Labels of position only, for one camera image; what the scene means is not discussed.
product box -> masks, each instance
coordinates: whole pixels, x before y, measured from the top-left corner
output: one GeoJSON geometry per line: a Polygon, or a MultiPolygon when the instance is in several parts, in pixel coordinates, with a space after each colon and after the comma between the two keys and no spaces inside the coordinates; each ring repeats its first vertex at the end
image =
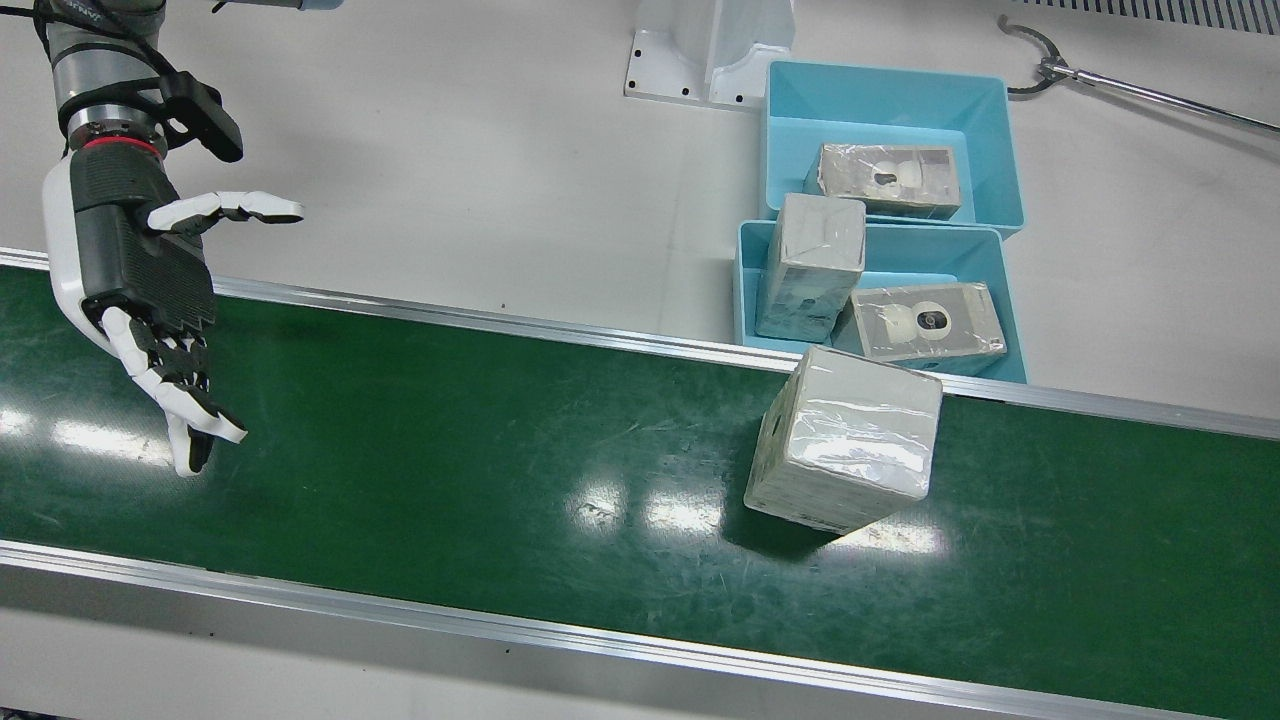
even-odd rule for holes
{"type": "Polygon", "coordinates": [[[810,346],[760,424],[746,506],[846,534],[923,500],[941,406],[937,378],[810,346]]]}

black cable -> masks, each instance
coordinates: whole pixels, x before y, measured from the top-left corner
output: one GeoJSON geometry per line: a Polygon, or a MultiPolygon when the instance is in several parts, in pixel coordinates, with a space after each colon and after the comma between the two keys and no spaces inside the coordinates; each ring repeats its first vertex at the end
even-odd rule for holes
{"type": "Polygon", "coordinates": [[[145,37],[133,32],[133,28],[125,24],[125,22],[122,20],[120,17],[116,15],[114,10],[104,8],[102,4],[99,3],[99,0],[82,0],[82,1],[88,4],[99,13],[101,13],[106,19],[111,20],[115,24],[115,27],[120,28],[120,32],[124,33],[124,37],[132,40],[138,46],[138,50],[142,50],[142,54],[146,55],[148,60],[151,60],[151,64],[155,65],[155,69],[159,70],[160,74],[172,76],[178,73],[178,68],[174,68],[172,64],[169,64],[169,60],[164,55],[161,55],[159,50],[152,47],[151,44],[147,42],[145,37]]]}

blue plastic bin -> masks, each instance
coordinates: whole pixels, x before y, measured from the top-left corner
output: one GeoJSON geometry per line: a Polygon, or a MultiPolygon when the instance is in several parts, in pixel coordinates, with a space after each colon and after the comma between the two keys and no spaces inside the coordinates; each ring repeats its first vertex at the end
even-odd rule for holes
{"type": "Polygon", "coordinates": [[[1005,82],[996,77],[778,60],[769,65],[760,149],[763,206],[804,192],[823,142],[950,145],[961,208],[947,220],[868,215],[873,223],[1023,228],[1005,82]]]}
{"type": "MultiPolygon", "coordinates": [[[[733,270],[735,340],[749,347],[804,352],[812,343],[755,334],[755,299],[776,224],[773,220],[748,220],[739,225],[733,270]]],[[[858,283],[860,288],[957,281],[987,283],[1009,351],[977,377],[1027,382],[998,232],[978,227],[869,224],[865,268],[858,283]]]]}

plastic wrap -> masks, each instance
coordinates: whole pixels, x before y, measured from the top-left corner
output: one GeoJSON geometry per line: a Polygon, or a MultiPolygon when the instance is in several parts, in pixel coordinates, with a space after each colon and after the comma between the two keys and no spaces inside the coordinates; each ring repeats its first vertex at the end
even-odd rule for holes
{"type": "Polygon", "coordinates": [[[824,143],[805,192],[861,200],[873,215],[945,220],[960,209],[955,151],[942,145],[824,143]]]}
{"type": "Polygon", "coordinates": [[[863,274],[867,208],[791,193],[773,229],[756,301],[756,334],[822,342],[863,274]]]}
{"type": "Polygon", "coordinates": [[[972,375],[1006,352],[986,283],[855,290],[831,345],[879,363],[972,375]]]}
{"type": "Polygon", "coordinates": [[[746,506],[851,533],[924,498],[936,378],[812,346],[760,424],[746,506]]]}

camera image on box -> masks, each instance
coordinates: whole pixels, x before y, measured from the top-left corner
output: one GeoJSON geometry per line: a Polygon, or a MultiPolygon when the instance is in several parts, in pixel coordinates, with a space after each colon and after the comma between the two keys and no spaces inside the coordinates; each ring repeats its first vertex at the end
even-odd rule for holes
{"type": "Polygon", "coordinates": [[[960,209],[955,151],[941,145],[823,143],[805,192],[861,200],[873,215],[946,220],[960,209]]]}
{"type": "Polygon", "coordinates": [[[855,290],[831,345],[869,360],[963,375],[1006,352],[986,283],[855,290]]]}

